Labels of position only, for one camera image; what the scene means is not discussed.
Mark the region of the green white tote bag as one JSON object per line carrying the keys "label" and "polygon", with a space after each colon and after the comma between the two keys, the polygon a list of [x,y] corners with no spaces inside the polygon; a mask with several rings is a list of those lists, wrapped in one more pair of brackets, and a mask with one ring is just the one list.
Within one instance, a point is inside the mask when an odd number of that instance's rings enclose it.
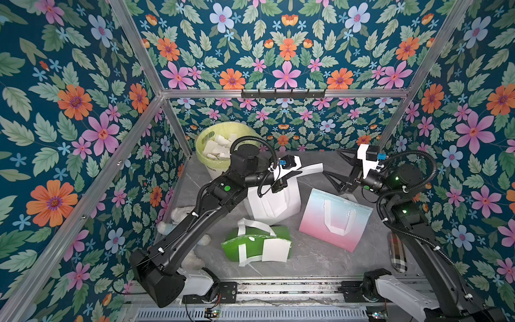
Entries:
{"label": "green white tote bag", "polygon": [[221,247],[229,261],[245,267],[253,262],[262,262],[263,243],[274,238],[290,240],[292,249],[290,231],[287,227],[269,226],[259,221],[241,219],[237,222],[237,227],[227,235]]}

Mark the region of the aluminium crossbar rear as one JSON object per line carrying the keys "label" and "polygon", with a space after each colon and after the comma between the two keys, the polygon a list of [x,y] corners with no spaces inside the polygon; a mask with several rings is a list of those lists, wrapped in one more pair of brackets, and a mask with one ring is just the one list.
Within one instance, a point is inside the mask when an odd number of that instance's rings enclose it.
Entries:
{"label": "aluminium crossbar rear", "polygon": [[166,99],[175,98],[250,98],[250,99],[321,99],[324,97],[350,98],[406,98],[406,89],[344,89],[344,90],[314,90],[314,89],[252,89],[252,90],[213,90],[213,89],[165,89],[162,96]]}

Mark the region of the receipt on green bag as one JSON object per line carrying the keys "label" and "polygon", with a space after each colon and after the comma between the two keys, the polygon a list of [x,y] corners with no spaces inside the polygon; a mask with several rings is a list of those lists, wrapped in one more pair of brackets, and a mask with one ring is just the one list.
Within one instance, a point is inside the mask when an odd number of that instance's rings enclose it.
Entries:
{"label": "receipt on green bag", "polygon": [[267,239],[263,243],[263,262],[287,262],[291,241],[280,238]]}

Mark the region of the aluminium crossbar left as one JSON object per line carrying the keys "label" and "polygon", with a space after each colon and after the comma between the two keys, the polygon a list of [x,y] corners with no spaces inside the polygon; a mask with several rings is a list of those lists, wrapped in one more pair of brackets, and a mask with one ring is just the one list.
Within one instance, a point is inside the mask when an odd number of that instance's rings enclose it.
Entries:
{"label": "aluminium crossbar left", "polygon": [[80,198],[74,210],[60,226],[55,236],[50,240],[41,256],[35,261],[27,275],[20,282],[12,296],[1,309],[2,321],[22,321],[25,312],[35,303],[41,290],[45,287],[52,273],[64,258],[69,246],[83,228],[90,214],[100,201],[103,193],[109,188],[120,166],[127,159],[132,149],[139,142],[142,133],[158,113],[164,97],[155,97],[142,116],[126,135],[118,149],[93,181],[86,193]]}

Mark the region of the white plush toy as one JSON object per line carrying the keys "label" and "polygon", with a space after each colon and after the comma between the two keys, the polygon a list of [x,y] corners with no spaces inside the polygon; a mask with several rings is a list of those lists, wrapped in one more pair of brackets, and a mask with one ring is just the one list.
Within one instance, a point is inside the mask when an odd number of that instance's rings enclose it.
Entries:
{"label": "white plush toy", "polygon": [[[157,224],[158,233],[165,236],[173,233],[171,238],[172,244],[165,249],[168,254],[173,249],[176,238],[184,233],[190,222],[190,213],[194,210],[194,206],[176,207],[170,214],[171,222],[161,221]],[[195,253],[195,247],[190,249],[189,253],[182,261],[181,268],[184,270],[200,270],[205,266],[205,262]]]}

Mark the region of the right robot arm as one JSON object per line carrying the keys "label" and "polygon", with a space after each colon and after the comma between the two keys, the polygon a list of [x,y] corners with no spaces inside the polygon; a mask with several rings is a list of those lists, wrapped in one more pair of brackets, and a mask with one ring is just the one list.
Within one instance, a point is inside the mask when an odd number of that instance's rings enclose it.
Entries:
{"label": "right robot arm", "polygon": [[501,309],[485,304],[465,282],[413,200],[436,177],[437,161],[429,153],[406,150],[387,156],[378,146],[366,144],[337,153],[352,167],[350,175],[323,174],[339,193],[360,186],[377,195],[375,206],[382,223],[409,249],[436,297],[429,299],[388,270],[377,269],[363,278],[367,300],[389,300],[415,321],[506,320]]}

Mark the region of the plaid pouch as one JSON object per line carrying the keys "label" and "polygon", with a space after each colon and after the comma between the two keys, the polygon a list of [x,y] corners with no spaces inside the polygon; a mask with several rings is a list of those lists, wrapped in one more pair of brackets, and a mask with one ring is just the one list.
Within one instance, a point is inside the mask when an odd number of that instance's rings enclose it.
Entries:
{"label": "plaid pouch", "polygon": [[404,274],[408,270],[408,261],[404,244],[393,232],[388,235],[390,259],[392,267],[399,273]]}

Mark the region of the torn paper pieces in bin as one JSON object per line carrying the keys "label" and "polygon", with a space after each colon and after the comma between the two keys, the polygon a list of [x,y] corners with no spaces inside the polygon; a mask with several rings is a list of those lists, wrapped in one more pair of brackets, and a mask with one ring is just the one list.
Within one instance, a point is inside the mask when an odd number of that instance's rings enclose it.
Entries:
{"label": "torn paper pieces in bin", "polygon": [[230,134],[229,138],[215,134],[205,140],[202,155],[211,160],[229,160],[231,155],[230,147],[236,139],[236,134]]}

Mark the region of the aluminium frame post right rear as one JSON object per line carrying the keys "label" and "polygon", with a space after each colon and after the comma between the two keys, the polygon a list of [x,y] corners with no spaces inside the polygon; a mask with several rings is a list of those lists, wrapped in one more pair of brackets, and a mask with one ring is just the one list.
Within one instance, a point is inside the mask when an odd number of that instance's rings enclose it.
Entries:
{"label": "aluminium frame post right rear", "polygon": [[440,57],[444,47],[446,46],[450,38],[453,36],[454,31],[456,31],[459,23],[466,16],[469,7],[473,3],[473,0],[463,0],[454,2],[453,7],[449,12],[449,15],[445,18],[444,23],[442,24],[440,30],[436,35],[435,42],[429,49],[425,58],[422,60],[420,67],[418,68],[417,72],[415,72],[414,77],[410,82],[407,97],[404,98],[402,102],[399,104],[395,113],[390,118],[390,121],[386,126],[385,130],[382,132],[382,137],[378,142],[378,146],[381,150],[385,149],[387,142],[395,132],[396,127],[402,120],[406,110],[413,102],[415,95],[422,87],[422,84],[429,75],[429,72],[432,69],[434,63],[436,63],[436,61]]}

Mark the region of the aluminium frame post left rear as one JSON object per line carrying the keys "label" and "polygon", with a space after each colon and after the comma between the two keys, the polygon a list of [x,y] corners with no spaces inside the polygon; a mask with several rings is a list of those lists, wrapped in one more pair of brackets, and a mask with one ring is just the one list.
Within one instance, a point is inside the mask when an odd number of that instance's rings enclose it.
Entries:
{"label": "aluminium frame post left rear", "polygon": [[158,100],[164,101],[163,112],[170,122],[171,128],[178,140],[185,158],[187,160],[190,159],[192,150],[187,142],[186,135],[181,127],[178,117],[172,109],[172,104],[169,99],[164,96],[165,88],[163,83],[158,76],[158,72],[148,54],[148,51],[146,50],[146,47],[144,46],[142,37],[133,17],[131,17],[131,13],[129,12],[126,2],[114,0],[110,1],[110,5],[127,37],[127,41],[134,51],[135,57],[143,68],[143,73],[150,82],[150,87],[152,88],[154,95]]}

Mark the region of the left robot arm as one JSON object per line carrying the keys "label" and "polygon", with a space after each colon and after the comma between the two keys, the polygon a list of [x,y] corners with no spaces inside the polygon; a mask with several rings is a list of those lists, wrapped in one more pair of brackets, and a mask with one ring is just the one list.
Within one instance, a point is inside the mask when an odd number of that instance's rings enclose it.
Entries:
{"label": "left robot arm", "polygon": [[263,186],[276,193],[285,187],[289,176],[300,174],[299,156],[279,158],[270,148],[267,158],[258,144],[267,146],[268,142],[257,136],[237,138],[229,150],[228,170],[201,187],[193,210],[161,241],[130,256],[135,280],[159,308],[185,296],[218,300],[217,276],[207,268],[185,270],[183,260],[207,231],[248,196],[250,188],[256,187],[262,197]]}

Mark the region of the pink blue gradient tote bag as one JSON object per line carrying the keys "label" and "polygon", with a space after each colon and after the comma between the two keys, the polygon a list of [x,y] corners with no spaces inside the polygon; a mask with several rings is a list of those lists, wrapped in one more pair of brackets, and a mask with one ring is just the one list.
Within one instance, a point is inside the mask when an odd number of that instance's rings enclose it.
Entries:
{"label": "pink blue gradient tote bag", "polygon": [[353,195],[342,197],[313,189],[299,232],[353,252],[361,240],[373,209]]}

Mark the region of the aluminium frame post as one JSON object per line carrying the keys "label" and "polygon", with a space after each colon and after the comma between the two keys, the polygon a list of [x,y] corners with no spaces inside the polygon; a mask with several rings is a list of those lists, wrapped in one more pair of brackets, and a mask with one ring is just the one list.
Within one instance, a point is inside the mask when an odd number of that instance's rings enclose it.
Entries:
{"label": "aluminium frame post", "polygon": [[382,132],[382,137],[378,142],[378,146],[381,150],[385,149],[387,142],[395,132],[396,127],[402,120],[406,110],[413,102],[415,95],[422,87],[422,84],[429,75],[429,72],[432,69],[434,63],[436,63],[436,61],[440,57],[444,47],[446,46],[450,38],[453,36],[454,31],[456,31],[459,23],[466,16],[469,7],[473,3],[473,0],[463,0],[454,2],[453,7],[449,12],[449,15],[445,18],[444,23],[442,24],[440,30],[436,35],[435,42],[429,49],[425,58],[422,60],[420,67],[418,68],[417,72],[415,72],[414,77],[410,82],[407,97],[404,98],[402,102],[399,104],[395,113],[390,118],[390,121],[386,126],[385,130]]}
{"label": "aluminium frame post", "polygon": [[164,101],[163,112],[170,122],[171,128],[178,140],[185,158],[187,160],[190,159],[192,150],[187,142],[186,135],[181,127],[178,117],[172,109],[172,104],[169,99],[164,96],[165,88],[163,83],[158,76],[158,72],[148,54],[148,51],[146,50],[146,47],[144,46],[142,37],[133,17],[131,17],[131,13],[129,12],[126,2],[114,0],[110,1],[110,5],[127,37],[127,41],[134,51],[135,57],[143,68],[143,73],[150,82],[150,87],[152,88],[154,95],[158,100]]}

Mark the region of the green plastic bin liner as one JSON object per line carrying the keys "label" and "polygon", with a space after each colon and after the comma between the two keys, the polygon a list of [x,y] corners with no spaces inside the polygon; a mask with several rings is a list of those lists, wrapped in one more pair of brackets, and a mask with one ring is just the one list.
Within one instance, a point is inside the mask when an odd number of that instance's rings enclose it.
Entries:
{"label": "green plastic bin liner", "polygon": [[230,147],[237,138],[258,136],[249,126],[237,122],[223,122],[203,130],[195,140],[197,157],[209,170],[227,170]]}

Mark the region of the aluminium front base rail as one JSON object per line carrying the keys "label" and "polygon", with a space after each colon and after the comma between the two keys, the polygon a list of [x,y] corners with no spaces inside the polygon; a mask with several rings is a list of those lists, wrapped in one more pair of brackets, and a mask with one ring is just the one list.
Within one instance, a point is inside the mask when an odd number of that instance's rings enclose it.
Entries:
{"label": "aluminium front base rail", "polygon": [[362,292],[363,276],[287,276],[225,279],[206,295],[179,296],[170,305],[186,299],[193,305],[372,305]]}

